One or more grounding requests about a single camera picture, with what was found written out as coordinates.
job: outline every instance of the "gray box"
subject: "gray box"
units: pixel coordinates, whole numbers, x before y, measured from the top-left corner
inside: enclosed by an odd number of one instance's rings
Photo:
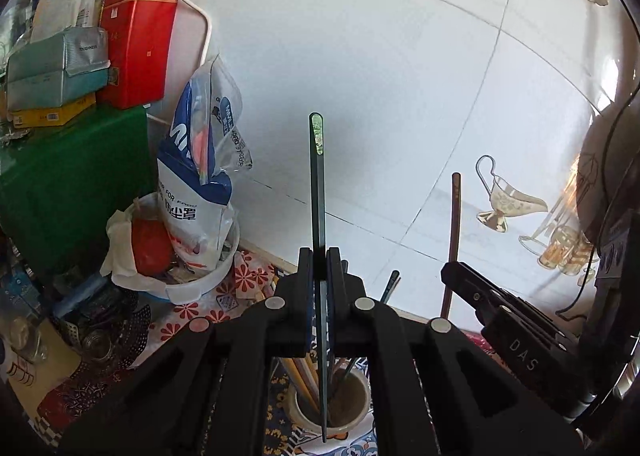
[[[10,111],[60,107],[107,85],[108,36],[102,28],[67,28],[9,58]]]

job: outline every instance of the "blue and white bag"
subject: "blue and white bag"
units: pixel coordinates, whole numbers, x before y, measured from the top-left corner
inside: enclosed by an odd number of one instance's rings
[[[185,86],[158,149],[158,197],[174,250],[197,274],[214,270],[235,212],[228,173],[250,169],[251,153],[236,129],[238,86],[220,57]]]

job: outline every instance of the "green box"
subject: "green box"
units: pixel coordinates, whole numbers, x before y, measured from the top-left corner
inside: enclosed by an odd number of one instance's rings
[[[107,219],[153,190],[142,106],[98,104],[0,149],[0,226],[43,282],[106,253]]]

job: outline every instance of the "yellow box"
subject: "yellow box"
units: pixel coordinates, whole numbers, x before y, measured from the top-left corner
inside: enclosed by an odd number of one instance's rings
[[[95,93],[90,92],[73,102],[69,102],[62,107],[49,107],[44,109],[23,109],[13,111],[14,127],[23,129],[25,127],[53,127],[64,125],[66,122],[78,116],[87,107],[94,105]]]

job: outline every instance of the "white power cord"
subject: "white power cord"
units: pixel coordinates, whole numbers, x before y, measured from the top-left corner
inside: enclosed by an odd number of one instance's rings
[[[192,1],[190,0],[181,0],[181,1],[185,3],[187,6],[196,10],[198,13],[200,13],[200,15],[202,15],[205,21],[207,22],[207,33],[204,38],[204,44],[202,45],[202,54],[200,55],[199,66],[201,66],[205,63],[207,59],[207,51],[209,50],[209,41],[211,40],[211,27],[212,27],[211,17],[209,17],[209,14],[207,14],[200,6],[193,3]]]

